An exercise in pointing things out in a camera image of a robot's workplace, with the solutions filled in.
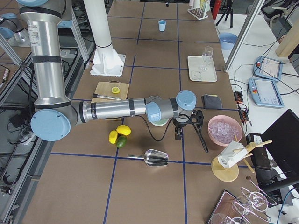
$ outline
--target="white desk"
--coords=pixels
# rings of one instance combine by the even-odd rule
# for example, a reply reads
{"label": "white desk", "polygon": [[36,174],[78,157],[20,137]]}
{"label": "white desk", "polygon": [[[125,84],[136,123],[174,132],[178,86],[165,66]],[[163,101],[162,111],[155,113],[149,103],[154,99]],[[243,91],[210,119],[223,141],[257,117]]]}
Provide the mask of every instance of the white desk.
{"label": "white desk", "polygon": [[[217,22],[220,17],[221,14],[218,14],[215,22]],[[220,22],[220,24],[217,26],[218,32],[219,33],[229,32],[235,35],[239,35],[239,32],[246,19],[246,15],[234,15],[232,29],[230,29],[229,27],[230,26],[229,19],[227,21],[224,21],[223,19]],[[272,33],[272,31],[270,30],[268,24],[266,23],[264,18],[259,15],[255,19],[255,22],[251,27],[251,30],[247,35],[244,43],[261,46],[265,44],[271,44],[275,41],[276,38]],[[278,42],[276,42],[274,46],[270,49],[270,52],[267,56],[270,58],[279,59],[284,63],[288,63],[289,62],[288,58],[277,57],[275,53],[275,49],[278,47],[278,45],[279,45]],[[237,71],[236,69],[243,64],[254,64],[256,62],[256,59],[259,56],[263,55],[268,48],[269,46],[256,47],[256,46],[242,45],[237,57],[233,61],[232,67],[229,70],[229,77],[233,79],[235,75],[236,80],[248,83],[248,79],[251,78],[253,74],[253,65],[242,66]],[[231,50],[222,50],[225,61],[227,60],[230,51]],[[295,69],[290,63],[283,65],[283,72],[289,74],[297,74]],[[299,78],[283,75],[282,81],[285,82],[287,85],[291,86],[293,89],[299,88]],[[243,88],[243,90],[247,89],[247,86],[245,84],[240,82],[237,82],[237,84],[240,85]],[[282,83],[277,83],[277,86],[280,93],[288,93],[292,91],[290,88],[288,88]],[[275,122],[289,108],[291,108],[292,111],[294,111],[294,113],[297,116],[299,116],[299,94],[297,93],[292,93],[286,96],[282,96],[282,100],[285,104],[285,107],[282,109],[274,109],[269,107],[257,106],[253,102],[250,93],[249,95],[247,95],[246,91],[243,92],[243,99],[244,99],[244,103],[249,107],[249,119],[252,123],[252,126],[250,126],[250,124],[247,122],[248,129],[246,134],[250,132],[263,133],[273,122]],[[298,215],[299,200],[295,199],[293,200],[293,202],[294,202],[294,206],[290,206],[290,207],[284,206],[283,211],[285,211],[287,215],[280,216],[280,220],[279,220],[280,224],[289,223],[292,221],[293,218],[299,216]],[[280,207],[281,205],[278,205],[276,207],[267,210],[267,214],[272,218],[272,223],[276,223],[278,211]]]}

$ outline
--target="blue bucket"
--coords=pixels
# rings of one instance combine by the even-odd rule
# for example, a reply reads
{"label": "blue bucket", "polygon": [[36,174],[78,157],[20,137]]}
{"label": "blue bucket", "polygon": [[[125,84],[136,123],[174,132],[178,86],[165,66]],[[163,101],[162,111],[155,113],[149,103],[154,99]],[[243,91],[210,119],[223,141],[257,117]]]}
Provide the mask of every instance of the blue bucket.
{"label": "blue bucket", "polygon": [[222,33],[219,35],[219,40],[221,44],[221,49],[230,50],[233,48],[238,37],[232,33]]}

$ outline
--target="dish rack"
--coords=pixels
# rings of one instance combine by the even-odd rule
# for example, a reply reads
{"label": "dish rack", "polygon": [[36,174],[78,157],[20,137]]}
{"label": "dish rack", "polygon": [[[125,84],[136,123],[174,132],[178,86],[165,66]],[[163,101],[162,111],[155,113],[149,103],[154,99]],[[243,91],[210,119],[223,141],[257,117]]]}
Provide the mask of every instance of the dish rack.
{"label": "dish rack", "polygon": [[208,17],[206,12],[210,10],[210,1],[211,0],[190,0],[189,5],[191,8],[187,11],[198,20],[205,19]]}

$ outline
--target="black monitor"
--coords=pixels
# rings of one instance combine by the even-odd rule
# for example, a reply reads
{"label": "black monitor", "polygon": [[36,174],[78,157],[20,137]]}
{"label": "black monitor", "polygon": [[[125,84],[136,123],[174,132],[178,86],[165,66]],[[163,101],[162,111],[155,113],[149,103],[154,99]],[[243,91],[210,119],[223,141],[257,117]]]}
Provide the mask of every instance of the black monitor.
{"label": "black monitor", "polygon": [[299,188],[299,118],[288,109],[262,135],[263,141],[273,142],[265,147],[287,179],[273,183],[265,189],[271,192],[288,185]]}

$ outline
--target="red object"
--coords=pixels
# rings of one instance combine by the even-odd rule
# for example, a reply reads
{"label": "red object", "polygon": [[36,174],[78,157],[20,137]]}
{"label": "red object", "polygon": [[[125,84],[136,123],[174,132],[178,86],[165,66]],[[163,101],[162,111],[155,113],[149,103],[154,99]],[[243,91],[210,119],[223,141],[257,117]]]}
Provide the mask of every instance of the red object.
{"label": "red object", "polygon": [[221,5],[221,0],[216,0],[215,4],[214,4],[214,8],[213,8],[213,19],[215,20],[216,17],[217,17],[217,14],[219,12],[219,8],[220,8],[220,5]]}

